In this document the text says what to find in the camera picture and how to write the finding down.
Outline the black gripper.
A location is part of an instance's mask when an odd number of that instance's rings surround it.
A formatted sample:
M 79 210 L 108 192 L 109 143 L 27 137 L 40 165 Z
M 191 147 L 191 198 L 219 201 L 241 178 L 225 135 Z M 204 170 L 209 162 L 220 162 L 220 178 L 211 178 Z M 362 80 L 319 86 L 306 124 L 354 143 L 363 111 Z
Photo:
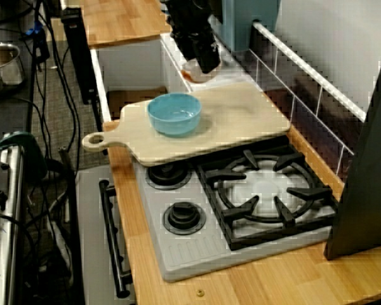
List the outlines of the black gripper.
M 187 62 L 195 60 L 203 74 L 220 64 L 220 55 L 209 22 L 176 24 L 171 22 L 171 37 Z

